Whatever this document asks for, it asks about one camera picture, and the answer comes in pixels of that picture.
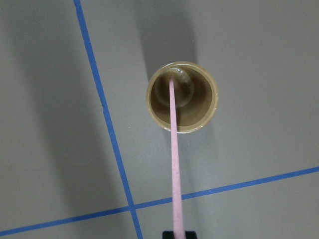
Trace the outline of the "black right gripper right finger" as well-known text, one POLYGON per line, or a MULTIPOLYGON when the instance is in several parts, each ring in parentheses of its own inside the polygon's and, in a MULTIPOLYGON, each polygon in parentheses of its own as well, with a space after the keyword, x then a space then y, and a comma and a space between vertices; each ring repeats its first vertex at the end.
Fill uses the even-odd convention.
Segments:
POLYGON ((195 231, 185 231, 185 239, 196 239, 195 231))

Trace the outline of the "right gripper black left finger chopstick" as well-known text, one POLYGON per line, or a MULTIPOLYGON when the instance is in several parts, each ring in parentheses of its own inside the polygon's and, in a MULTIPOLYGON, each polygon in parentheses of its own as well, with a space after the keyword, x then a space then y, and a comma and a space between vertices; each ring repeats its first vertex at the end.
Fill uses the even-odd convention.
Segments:
POLYGON ((162 233, 162 239, 174 239, 174 232, 173 231, 164 231, 162 233))

